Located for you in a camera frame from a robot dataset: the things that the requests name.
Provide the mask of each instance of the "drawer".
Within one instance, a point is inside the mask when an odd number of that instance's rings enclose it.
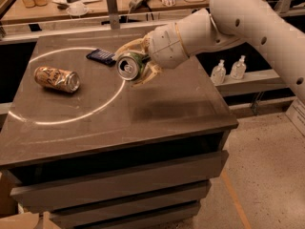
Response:
[[[227,157],[222,151],[171,159],[17,187],[11,196],[33,213],[51,212],[219,177]]]
[[[174,206],[143,213],[122,219],[97,222],[91,225],[77,226],[75,229],[140,229],[171,221],[188,219],[195,216],[200,209],[199,202],[190,202],[180,206]]]
[[[111,199],[57,211],[50,215],[50,219],[61,228],[71,228],[100,220],[119,219],[133,214],[201,200],[208,194],[210,186],[209,181],[200,181],[140,195]]]

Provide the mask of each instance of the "tabletop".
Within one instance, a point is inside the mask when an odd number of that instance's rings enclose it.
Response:
[[[18,23],[35,23],[42,21],[70,19],[66,10],[59,10],[58,4],[50,0],[46,6],[35,6],[33,8],[26,8],[22,0],[16,0],[14,4],[8,9],[6,14],[1,18],[3,25],[11,25]],[[129,3],[131,0],[116,0],[119,14],[127,14],[129,12]],[[210,0],[175,0],[175,5],[167,7],[162,4],[161,0],[150,0],[148,2],[152,11],[165,10],[184,10],[191,8],[206,8]],[[108,15],[108,8],[106,0],[86,3],[88,13],[82,15],[82,18],[105,16]],[[147,8],[142,7],[136,12],[150,12]]]
[[[237,121],[195,57],[133,87],[115,66],[89,60],[147,33],[139,28],[40,37],[0,134],[0,169],[235,128]],[[39,66],[75,71],[74,94],[34,81]]]

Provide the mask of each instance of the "background table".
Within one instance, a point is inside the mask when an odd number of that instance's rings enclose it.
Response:
[[[117,0],[117,8],[119,14],[127,14],[129,11],[129,3],[131,0]],[[152,11],[164,10],[184,10],[191,8],[206,8],[210,0],[176,0],[175,6],[167,7],[161,3],[161,0],[150,0],[148,5]],[[93,2],[87,4],[89,12],[81,17],[95,17],[108,15],[108,8],[106,0]],[[140,8],[136,12],[149,12],[147,8]],[[1,19],[3,25],[10,25],[16,23],[35,23],[42,21],[69,19],[70,16],[65,10],[59,10],[57,4],[49,2],[47,6],[25,8],[22,0],[16,0],[15,3],[9,8],[6,14]]]

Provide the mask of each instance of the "white bottle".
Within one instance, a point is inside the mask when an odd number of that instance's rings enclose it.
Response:
[[[238,61],[236,61],[231,69],[230,77],[235,80],[240,80],[244,77],[246,72],[245,55],[242,55]]]
[[[226,76],[226,68],[224,67],[225,60],[220,59],[218,65],[216,65],[211,74],[211,80],[215,85],[219,85],[224,82]]]

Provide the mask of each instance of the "can lid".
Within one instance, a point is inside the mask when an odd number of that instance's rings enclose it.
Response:
[[[80,85],[80,80],[78,74],[75,72],[69,74],[67,79],[67,90],[70,93],[74,93],[79,88],[79,85]]]
[[[38,83],[38,79],[37,79],[37,73],[40,70],[41,67],[37,67],[34,71],[34,80]]]
[[[117,70],[125,80],[133,80],[138,77],[141,70],[142,59],[136,53],[123,53],[117,61]]]

